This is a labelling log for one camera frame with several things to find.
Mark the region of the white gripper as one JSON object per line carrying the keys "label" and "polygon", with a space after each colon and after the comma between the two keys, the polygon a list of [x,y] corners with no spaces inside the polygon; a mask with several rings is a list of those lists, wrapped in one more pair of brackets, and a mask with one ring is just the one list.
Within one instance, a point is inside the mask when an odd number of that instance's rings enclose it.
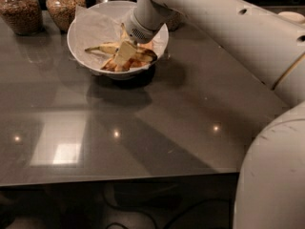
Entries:
{"label": "white gripper", "polygon": [[[153,22],[153,16],[140,12],[138,8],[131,10],[124,21],[129,38],[137,43],[148,43],[159,32],[159,24]],[[130,41],[123,41],[115,54],[114,63],[123,66],[137,51]]]}

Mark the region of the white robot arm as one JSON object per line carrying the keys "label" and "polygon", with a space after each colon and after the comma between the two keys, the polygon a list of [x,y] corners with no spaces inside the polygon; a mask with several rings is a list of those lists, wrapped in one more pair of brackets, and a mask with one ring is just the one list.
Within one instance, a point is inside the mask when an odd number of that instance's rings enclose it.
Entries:
{"label": "white robot arm", "polygon": [[255,138],[237,184],[234,229],[305,229],[304,28],[243,0],[137,0],[125,21],[147,43],[178,11],[290,105]]}

